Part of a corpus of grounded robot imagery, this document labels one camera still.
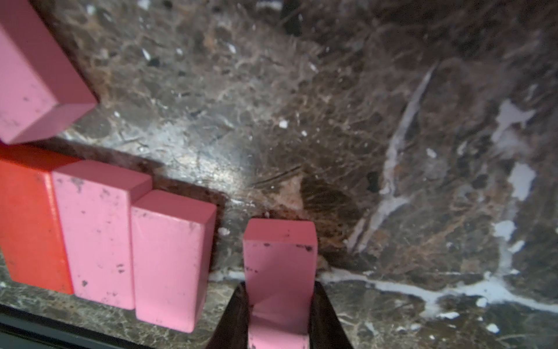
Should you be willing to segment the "pink row block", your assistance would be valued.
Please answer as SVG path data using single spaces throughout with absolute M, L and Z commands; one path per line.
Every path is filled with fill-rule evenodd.
M 311 221 L 253 218 L 243 238 L 250 348 L 309 348 L 318 259 Z
M 206 299 L 217 207 L 152 190 L 132 205 L 135 312 L 192 333 Z
M 52 180 L 75 295 L 134 309 L 131 207 L 151 191 L 152 177 L 83 160 Z

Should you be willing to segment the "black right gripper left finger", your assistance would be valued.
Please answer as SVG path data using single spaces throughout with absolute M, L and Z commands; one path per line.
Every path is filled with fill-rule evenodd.
M 233 292 L 206 349 L 247 349 L 250 307 L 246 283 Z

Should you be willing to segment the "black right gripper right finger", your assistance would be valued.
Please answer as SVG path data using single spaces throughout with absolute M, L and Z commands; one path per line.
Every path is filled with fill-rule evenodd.
M 353 349 L 333 305 L 320 282 L 315 282 L 310 307 L 310 348 Z

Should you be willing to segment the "pink block centre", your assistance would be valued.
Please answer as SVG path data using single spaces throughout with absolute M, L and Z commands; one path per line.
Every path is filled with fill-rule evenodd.
M 97 99 L 28 1 L 1 2 L 1 142 L 52 138 Z

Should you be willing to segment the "red row block left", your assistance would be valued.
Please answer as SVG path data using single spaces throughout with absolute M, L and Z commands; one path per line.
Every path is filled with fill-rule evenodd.
M 74 162 L 30 145 L 1 147 L 1 251 L 14 282 L 74 292 L 52 182 Z

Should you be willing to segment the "black front frame rail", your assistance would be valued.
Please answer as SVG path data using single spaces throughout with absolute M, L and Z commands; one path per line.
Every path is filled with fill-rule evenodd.
M 2 348 L 144 348 L 128 340 L 1 307 Z

